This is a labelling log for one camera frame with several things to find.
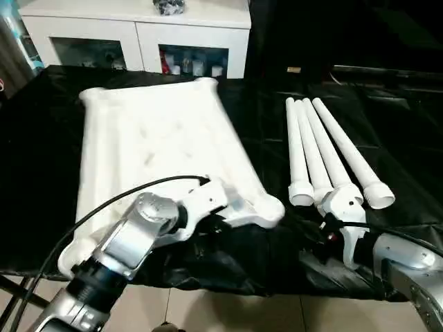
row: white pipe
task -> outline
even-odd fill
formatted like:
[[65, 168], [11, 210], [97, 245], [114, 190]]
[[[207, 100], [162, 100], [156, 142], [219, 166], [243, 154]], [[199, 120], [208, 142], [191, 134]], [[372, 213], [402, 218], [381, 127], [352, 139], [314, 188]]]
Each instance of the white pipe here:
[[393, 204], [395, 196], [392, 191], [385, 183], [380, 181], [371, 166], [369, 166], [368, 162], [360, 154], [359, 150], [355, 147], [323, 102], [319, 98], [315, 98], [312, 103], [363, 187], [363, 195], [370, 207], [378, 210]]
[[314, 133], [318, 149], [320, 150], [332, 185], [334, 188], [348, 187], [349, 192], [352, 192], [356, 201], [361, 205], [363, 203], [363, 196], [358, 187], [352, 183], [349, 175], [347, 175], [346, 169], [335, 151], [326, 129], [312, 106], [311, 100], [305, 98], [303, 104], [305, 105], [307, 118], [311, 124], [312, 132]]
[[307, 175], [305, 153], [293, 98], [286, 99], [286, 119], [291, 170], [291, 184], [288, 187], [289, 201], [294, 206], [309, 206], [314, 202], [314, 189]]
[[314, 187], [314, 203], [319, 205], [323, 197], [333, 189], [318, 150], [316, 139], [312, 133], [311, 125], [307, 119], [305, 106], [301, 100], [297, 100], [294, 105], [296, 107], [309, 175], [311, 176], [312, 187]]

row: black cylinder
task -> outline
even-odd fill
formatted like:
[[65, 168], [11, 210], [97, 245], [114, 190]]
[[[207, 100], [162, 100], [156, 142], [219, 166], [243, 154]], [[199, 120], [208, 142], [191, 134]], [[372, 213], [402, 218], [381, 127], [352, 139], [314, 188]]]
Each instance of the black cylinder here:
[[66, 290], [88, 306], [108, 313], [123, 293], [127, 282], [122, 275], [89, 258], [78, 266]]

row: black cloth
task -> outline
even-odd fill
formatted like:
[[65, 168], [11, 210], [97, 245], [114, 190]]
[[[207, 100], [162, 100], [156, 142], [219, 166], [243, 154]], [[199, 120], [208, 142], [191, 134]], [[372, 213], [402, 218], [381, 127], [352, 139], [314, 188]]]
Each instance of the black cloth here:
[[[0, 273], [34, 275], [75, 221], [84, 124], [79, 92], [184, 80], [189, 79], [51, 66], [2, 107]], [[196, 234], [155, 250], [135, 282], [247, 295], [403, 299], [377, 286], [371, 270], [347, 270], [340, 248], [319, 244], [317, 211], [289, 203], [284, 101], [322, 98], [393, 190], [394, 205], [384, 210], [364, 205], [368, 223], [443, 248], [443, 95], [261, 80], [221, 80], [218, 93], [263, 185], [285, 204], [286, 215], [272, 230], [250, 225]], [[45, 277], [62, 277], [55, 262]]]

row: white shelf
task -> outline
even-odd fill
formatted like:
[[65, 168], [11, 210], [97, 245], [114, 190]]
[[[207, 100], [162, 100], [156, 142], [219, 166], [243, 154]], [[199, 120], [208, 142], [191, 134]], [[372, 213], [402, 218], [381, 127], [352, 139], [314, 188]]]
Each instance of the white shelf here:
[[18, 0], [21, 16], [110, 19], [250, 29], [247, 0], [186, 0], [183, 14], [161, 16], [152, 0]]

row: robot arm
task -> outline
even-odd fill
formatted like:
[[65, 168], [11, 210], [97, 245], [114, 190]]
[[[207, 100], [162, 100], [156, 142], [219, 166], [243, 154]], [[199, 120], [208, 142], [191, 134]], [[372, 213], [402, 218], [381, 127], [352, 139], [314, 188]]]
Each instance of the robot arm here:
[[[414, 304], [430, 332], [443, 332], [442, 256], [392, 234], [368, 232], [365, 210], [345, 188], [329, 193], [319, 210], [325, 217], [320, 228], [326, 234], [338, 229], [342, 233], [343, 262], [348, 268], [373, 268], [381, 283], [390, 284]], [[362, 227], [340, 225], [348, 221], [362, 223]]]
[[196, 188], [179, 202], [149, 192], [138, 195], [28, 331], [100, 332], [148, 254], [188, 239], [200, 220], [228, 204], [220, 181]]

